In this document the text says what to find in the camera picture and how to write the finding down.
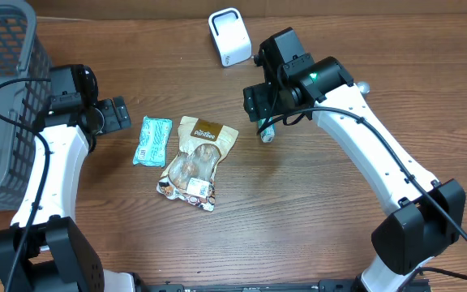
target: small white box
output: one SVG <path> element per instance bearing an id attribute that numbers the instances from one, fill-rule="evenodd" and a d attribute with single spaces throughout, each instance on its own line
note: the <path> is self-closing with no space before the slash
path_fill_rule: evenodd
<path id="1" fill-rule="evenodd" d="M 237 9 L 226 8 L 212 13 L 208 17 L 208 26 L 224 67 L 251 57 L 250 37 Z"/>

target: gray plastic basket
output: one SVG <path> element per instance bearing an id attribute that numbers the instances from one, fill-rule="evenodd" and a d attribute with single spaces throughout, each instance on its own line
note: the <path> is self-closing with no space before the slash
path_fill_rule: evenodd
<path id="1" fill-rule="evenodd" d="M 22 0 L 0 1 L 0 83 L 19 77 L 48 77 L 52 62 L 36 36 L 36 15 Z M 0 90 L 0 113 L 31 125 L 47 82 L 19 83 Z M 32 133 L 0 120 L 0 210 L 17 209 L 35 155 Z"/>

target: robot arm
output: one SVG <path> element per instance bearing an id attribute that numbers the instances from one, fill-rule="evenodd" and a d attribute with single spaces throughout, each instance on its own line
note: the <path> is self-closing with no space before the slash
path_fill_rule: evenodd
<path id="1" fill-rule="evenodd" d="M 66 124 L 47 127 L 41 135 L 49 143 L 51 154 L 41 205 L 33 225 L 46 223 L 52 216 L 71 217 L 75 221 L 80 168 L 88 155 L 88 141 L 79 126 L 67 127 Z M 35 145 L 35 159 L 28 188 L 23 203 L 11 222 L 11 225 L 19 224 L 19 227 L 24 227 L 30 216 L 45 165 L 45 149 L 38 138 L 35 138 Z"/>
<path id="2" fill-rule="evenodd" d="M 254 61 L 266 81 L 244 88 L 245 111 L 252 122 L 280 115 L 259 131 L 280 120 L 312 119 L 362 172 L 388 216 L 372 233 L 377 256 L 355 281 L 359 290 L 397 291 L 459 238 L 462 187 L 455 180 L 441 184 L 397 143 L 335 58 L 314 62 L 287 28 L 264 41 Z M 301 116 L 287 123 L 295 114 Z"/>
<path id="3" fill-rule="evenodd" d="M 415 174 L 416 180 L 425 191 L 430 191 L 436 177 L 420 166 L 392 137 L 383 124 L 372 113 L 357 86 L 342 85 L 325 94 L 326 99 L 315 106 L 327 106 L 340 110 L 349 110 L 364 117 L 386 139 L 398 157 L 407 162 L 409 171 Z M 400 202 L 405 198 L 415 201 L 421 193 L 405 181 L 397 163 L 392 159 L 383 144 L 375 135 L 356 123 L 352 118 L 333 112 L 317 111 L 312 114 L 313 121 L 324 129 L 345 151 L 357 166 L 376 194 L 382 210 L 390 215 L 400 209 Z M 418 267 L 431 259 L 421 262 Z M 406 275 L 396 274 L 387 267 L 377 255 L 371 266 L 361 276 L 366 290 L 397 291 L 409 280 L 411 272 Z"/>

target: wooden table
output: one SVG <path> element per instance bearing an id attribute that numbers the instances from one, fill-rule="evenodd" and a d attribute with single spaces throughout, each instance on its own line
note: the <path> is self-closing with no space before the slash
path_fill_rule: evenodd
<path id="1" fill-rule="evenodd" d="M 371 84 L 370 106 L 407 151 L 467 191 L 467 15 L 246 26 L 254 52 L 291 26 L 316 60 L 337 57 Z M 276 140 L 261 143 L 242 89 L 263 81 L 262 68 L 251 61 L 221 68 L 205 19 L 40 23 L 38 34 L 56 64 L 89 65 L 100 97 L 123 95 L 131 114 L 132 129 L 98 140 L 79 184 L 77 224 L 105 268 L 136 271 L 148 283 L 207 285 L 352 278 L 369 265 L 371 232 L 385 216 L 367 182 L 312 122 L 278 126 Z M 145 115 L 174 121 L 167 163 L 183 115 L 239 130 L 218 167 L 213 213 L 167 200 L 155 190 L 162 170 L 132 165 Z M 12 215 L 0 212 L 0 229 Z M 467 244 L 431 264 L 467 273 Z M 467 281 L 427 276 L 436 291 L 467 290 Z"/>

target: packaged food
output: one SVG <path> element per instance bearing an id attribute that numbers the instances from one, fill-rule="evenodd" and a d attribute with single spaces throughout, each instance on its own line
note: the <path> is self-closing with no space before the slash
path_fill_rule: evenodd
<path id="1" fill-rule="evenodd" d="M 216 205 L 217 164 L 225 159 L 238 131 L 214 122 L 183 117 L 178 128 L 179 154 L 161 174 L 156 189 L 207 211 Z"/>
<path id="2" fill-rule="evenodd" d="M 165 166 L 165 149 L 171 129 L 172 121 L 169 119 L 144 117 L 133 165 Z"/>

